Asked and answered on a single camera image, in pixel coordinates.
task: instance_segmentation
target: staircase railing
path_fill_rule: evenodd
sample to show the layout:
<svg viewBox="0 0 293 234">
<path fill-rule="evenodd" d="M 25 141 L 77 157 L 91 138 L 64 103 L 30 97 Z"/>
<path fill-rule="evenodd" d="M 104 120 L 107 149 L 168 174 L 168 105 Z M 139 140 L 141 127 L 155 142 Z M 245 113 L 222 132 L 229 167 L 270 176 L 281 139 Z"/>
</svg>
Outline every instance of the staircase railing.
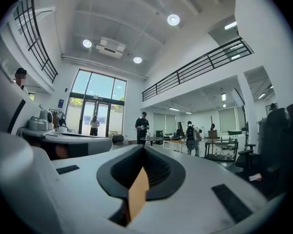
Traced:
<svg viewBox="0 0 293 234">
<path fill-rule="evenodd" d="M 158 83 L 143 91 L 143 101 L 252 53 L 253 51 L 242 38 L 230 41 L 189 62 L 187 65 L 174 71 Z"/>
<path fill-rule="evenodd" d="M 14 19 L 19 26 L 19 32 L 24 35 L 28 44 L 28 51 L 33 53 L 41 66 L 41 70 L 47 74 L 53 83 L 58 72 L 53 66 L 41 39 L 34 0 L 20 0 L 14 15 Z"/>
</svg>

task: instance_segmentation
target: black chair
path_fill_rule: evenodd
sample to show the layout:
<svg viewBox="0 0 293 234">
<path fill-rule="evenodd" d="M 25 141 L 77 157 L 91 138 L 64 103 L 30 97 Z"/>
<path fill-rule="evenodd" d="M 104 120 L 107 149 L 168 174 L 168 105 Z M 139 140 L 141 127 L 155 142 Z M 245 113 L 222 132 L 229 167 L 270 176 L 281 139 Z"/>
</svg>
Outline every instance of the black chair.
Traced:
<svg viewBox="0 0 293 234">
<path fill-rule="evenodd" d="M 264 141 L 261 154 L 253 153 L 253 146 L 249 150 L 239 152 L 244 157 L 244 170 L 236 173 L 239 177 L 249 181 L 249 177 L 260 173 L 260 181 L 251 181 L 250 183 L 261 191 L 267 198 L 274 195 L 277 187 L 279 172 L 282 161 L 282 151 L 284 150 L 285 135 L 288 130 L 289 121 L 286 118 L 285 109 L 281 108 L 271 112 L 267 117 L 267 124 L 264 129 Z"/>
<path fill-rule="evenodd" d="M 244 170 L 248 170 L 250 168 L 250 154 L 253 153 L 253 151 L 254 151 L 253 147 L 256 145 L 255 144 L 247 144 L 245 146 L 249 147 L 250 149 L 238 152 L 238 154 L 240 156 L 237 158 L 237 160 L 235 162 L 235 166 L 243 168 Z"/>
</svg>

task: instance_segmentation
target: backpack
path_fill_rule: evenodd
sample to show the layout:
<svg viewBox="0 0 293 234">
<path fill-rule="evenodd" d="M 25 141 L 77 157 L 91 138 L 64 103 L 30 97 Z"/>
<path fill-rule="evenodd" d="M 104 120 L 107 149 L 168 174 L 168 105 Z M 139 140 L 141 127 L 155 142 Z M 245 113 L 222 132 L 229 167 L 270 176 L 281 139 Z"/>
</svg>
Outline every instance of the backpack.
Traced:
<svg viewBox="0 0 293 234">
<path fill-rule="evenodd" d="M 189 126 L 187 128 L 187 138 L 193 138 L 194 139 L 194 127 L 193 125 L 192 126 Z"/>
<path fill-rule="evenodd" d="M 194 139 L 194 127 L 189 126 L 187 128 L 187 148 L 192 150 L 195 147 L 195 139 Z"/>
</svg>

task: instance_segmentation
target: person in doorway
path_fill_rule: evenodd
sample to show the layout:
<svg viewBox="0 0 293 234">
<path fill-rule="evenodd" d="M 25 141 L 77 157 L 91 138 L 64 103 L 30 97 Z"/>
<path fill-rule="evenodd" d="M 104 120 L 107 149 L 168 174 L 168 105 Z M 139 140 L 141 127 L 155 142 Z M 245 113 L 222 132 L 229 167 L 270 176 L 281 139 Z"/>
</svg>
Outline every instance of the person in doorway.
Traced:
<svg viewBox="0 0 293 234">
<path fill-rule="evenodd" d="M 90 125 L 91 125 L 90 135 L 91 136 L 98 136 L 98 127 L 100 126 L 100 122 L 97 119 L 98 117 L 94 115 L 92 120 L 90 121 Z"/>
<path fill-rule="evenodd" d="M 137 129 L 137 144 L 146 144 L 145 140 L 140 140 L 140 138 L 146 137 L 147 129 L 150 129 L 148 120 L 146 119 L 147 113 L 142 112 L 141 117 L 136 120 L 136 129 Z"/>
<path fill-rule="evenodd" d="M 19 68 L 16 73 L 15 73 L 15 81 L 16 84 L 27 94 L 28 94 L 28 90 L 25 87 L 24 83 L 26 81 L 26 75 L 27 75 L 27 71 L 23 68 Z"/>
<path fill-rule="evenodd" d="M 200 136 L 200 131 L 202 130 L 195 127 L 191 121 L 188 121 L 188 128 L 186 131 L 186 138 L 187 138 L 187 147 L 188 147 L 188 155 L 191 155 L 191 151 L 195 149 L 195 156 L 200 156 L 200 147 L 199 147 L 199 141 L 202 139 Z M 188 143 L 190 141 L 194 141 L 194 148 L 190 149 L 188 146 Z"/>
</svg>

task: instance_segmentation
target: black rectangular slot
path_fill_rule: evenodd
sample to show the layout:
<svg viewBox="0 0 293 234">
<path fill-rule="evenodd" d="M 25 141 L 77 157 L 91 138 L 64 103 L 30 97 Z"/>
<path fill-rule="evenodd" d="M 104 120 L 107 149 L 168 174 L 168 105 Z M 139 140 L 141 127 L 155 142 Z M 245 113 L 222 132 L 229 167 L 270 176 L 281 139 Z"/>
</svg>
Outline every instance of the black rectangular slot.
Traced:
<svg viewBox="0 0 293 234">
<path fill-rule="evenodd" d="M 252 211 L 225 184 L 211 189 L 236 223 L 252 214 Z"/>
<path fill-rule="evenodd" d="M 74 170 L 78 170 L 79 167 L 77 165 L 72 165 L 72 166 L 66 166 L 66 167 L 62 167 L 62 168 L 58 168 L 56 169 L 58 174 L 66 174 L 66 173 L 69 173 L 69 172 L 72 172 Z"/>
</svg>

